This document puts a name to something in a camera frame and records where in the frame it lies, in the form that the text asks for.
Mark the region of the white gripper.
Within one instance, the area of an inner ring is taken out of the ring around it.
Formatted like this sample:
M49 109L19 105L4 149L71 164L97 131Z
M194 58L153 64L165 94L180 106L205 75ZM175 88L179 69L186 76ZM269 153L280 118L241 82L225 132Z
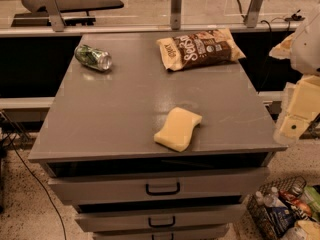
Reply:
M279 144L291 146L320 113L320 77L304 75L296 84L287 83L283 105L273 138Z

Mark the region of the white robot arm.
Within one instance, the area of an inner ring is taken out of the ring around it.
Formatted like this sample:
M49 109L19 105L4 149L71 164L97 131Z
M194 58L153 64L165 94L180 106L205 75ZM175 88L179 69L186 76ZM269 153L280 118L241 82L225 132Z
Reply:
M320 5L269 55L289 59L291 68L302 74L296 84L288 83L284 88L273 135L276 142L291 145L320 114Z

